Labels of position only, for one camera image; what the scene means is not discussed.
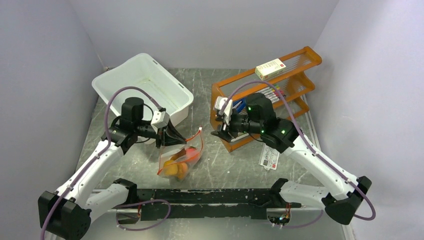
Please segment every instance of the label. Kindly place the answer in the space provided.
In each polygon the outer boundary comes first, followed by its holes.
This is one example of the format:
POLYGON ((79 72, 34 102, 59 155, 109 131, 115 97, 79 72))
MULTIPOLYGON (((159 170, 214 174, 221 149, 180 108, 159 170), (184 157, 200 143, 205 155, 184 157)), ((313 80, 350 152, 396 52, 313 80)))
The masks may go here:
POLYGON ((264 143, 262 153, 260 154, 259 165, 263 166, 266 170, 277 170, 279 157, 280 153, 277 150, 264 143))

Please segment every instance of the gray tabletop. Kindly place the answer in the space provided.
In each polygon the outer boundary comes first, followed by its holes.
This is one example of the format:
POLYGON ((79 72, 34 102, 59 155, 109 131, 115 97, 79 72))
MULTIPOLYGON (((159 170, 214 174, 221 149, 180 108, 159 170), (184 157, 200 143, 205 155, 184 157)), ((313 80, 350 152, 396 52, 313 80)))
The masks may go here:
MULTIPOLYGON (((265 170, 259 165, 263 143, 252 141, 229 153, 221 140, 210 135, 211 84, 234 76, 243 69, 168 69, 194 95, 188 117, 176 126, 185 137, 195 134, 203 126, 205 150, 199 162, 187 177, 178 181, 157 176, 159 149, 153 144, 133 145, 126 155, 117 162, 104 178, 98 189, 106 189, 114 180, 124 178, 137 184, 138 188, 178 188, 178 189, 222 189, 222 188, 270 188, 278 178, 286 178, 297 183, 320 186, 320 182, 298 163, 280 155, 277 170, 265 170)), ((94 151, 104 132, 103 116, 106 104, 98 99, 88 130, 77 169, 94 151)), ((290 106, 299 109, 295 103, 290 106)), ((289 114, 284 107, 276 110, 277 116, 285 118, 289 114)), ((111 112, 109 123, 115 118, 111 112)), ((310 139, 311 130, 307 115, 296 119, 310 139)))
MULTIPOLYGON (((188 117, 176 126, 185 137, 197 131, 200 125, 204 129, 206 147, 199 162, 183 181, 170 180, 157 176, 159 149, 153 145, 135 144, 126 155, 118 161, 104 178, 98 189, 106 189, 118 178, 124 178, 137 184, 138 188, 177 188, 177 189, 209 189, 209 188, 270 188, 278 178, 286 178, 297 183, 321 186, 321 183, 301 165, 283 155, 279 157, 277 170, 265 170, 259 165, 263 143, 252 141, 231 153, 228 153, 221 140, 209 134, 213 129, 209 122, 211 84, 234 76, 242 69, 168 69, 194 95, 188 117)), ((77 167, 94 151, 103 134, 103 116, 106 104, 99 98, 94 109, 87 138, 81 152, 77 167)), ((295 111, 299 108, 290 104, 295 111)), ((288 112, 280 107, 276 110, 278 117, 285 118, 288 112)), ((109 115, 109 123, 115 116, 109 115)), ((315 141, 315 132, 311 129, 310 115, 305 114, 296 119, 306 135, 315 141)), ((293 225, 305 224, 314 219, 319 210, 307 211, 295 209, 292 213, 293 225)), ((307 229, 272 229, 261 220, 249 217, 234 218, 199 218, 169 219, 154 229, 143 232, 122 231, 115 227, 115 215, 104 214, 96 220, 84 239, 158 239, 158 240, 191 240, 191 239, 345 239, 340 224, 324 215, 317 223, 307 229)), ((146 227, 155 221, 139 221, 129 228, 146 227)))

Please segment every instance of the white wall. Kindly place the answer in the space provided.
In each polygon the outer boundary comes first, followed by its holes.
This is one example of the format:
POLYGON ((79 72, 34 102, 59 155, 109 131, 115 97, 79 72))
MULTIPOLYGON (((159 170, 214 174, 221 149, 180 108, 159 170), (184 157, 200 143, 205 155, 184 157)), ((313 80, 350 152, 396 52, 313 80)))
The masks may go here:
POLYGON ((71 0, 103 64, 248 69, 313 46, 339 0, 71 0))
POLYGON ((1 1, 0 36, 0 239, 39 239, 37 199, 75 171, 102 65, 67 1, 1 1))
POLYGON ((341 0, 314 47, 321 147, 373 181, 377 217, 353 221, 358 240, 423 239, 423 12, 422 0, 341 0))

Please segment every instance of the white plastic container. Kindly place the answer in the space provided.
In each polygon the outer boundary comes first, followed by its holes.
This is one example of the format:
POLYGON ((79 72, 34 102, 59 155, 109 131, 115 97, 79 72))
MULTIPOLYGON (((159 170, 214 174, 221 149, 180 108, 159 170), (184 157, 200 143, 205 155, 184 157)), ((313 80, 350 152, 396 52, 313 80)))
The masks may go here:
MULTIPOLYGON (((138 87, 153 97, 161 107, 166 108, 174 126, 189 115, 189 106, 193 102, 193 94, 147 53, 138 54, 103 73, 91 85, 105 103, 123 87, 138 87)), ((121 115, 121 106, 129 97, 141 98, 153 110, 157 109, 143 93, 130 89, 121 92, 113 101, 110 109, 115 115, 121 115)), ((147 108, 143 119, 152 119, 147 108)))

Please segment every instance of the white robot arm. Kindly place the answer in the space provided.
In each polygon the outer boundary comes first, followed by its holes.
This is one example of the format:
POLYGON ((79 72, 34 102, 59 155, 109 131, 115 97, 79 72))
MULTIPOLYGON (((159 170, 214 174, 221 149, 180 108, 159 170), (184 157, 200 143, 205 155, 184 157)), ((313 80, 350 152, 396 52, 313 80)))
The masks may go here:
POLYGON ((120 160, 138 137, 154 139, 156 147, 186 144, 170 121, 164 108, 153 112, 151 121, 143 120, 144 101, 130 97, 122 105, 122 114, 102 136, 91 156, 54 193, 45 191, 38 199, 40 226, 55 235, 80 239, 90 224, 115 206, 139 202, 137 185, 117 179, 107 189, 92 195, 109 168, 120 160))
POLYGON ((280 195, 280 199, 275 201, 320 208, 336 222, 350 223, 372 184, 367 177, 358 178, 321 151, 312 151, 310 147, 314 145, 308 137, 299 134, 290 120, 276 117, 271 101, 262 93, 253 93, 245 98, 247 115, 233 112, 232 101, 229 100, 225 106, 226 101, 226 97, 216 100, 216 120, 222 121, 222 125, 213 135, 230 142, 238 133, 259 134, 267 146, 297 161, 324 185, 302 185, 280 178, 273 186, 280 195))

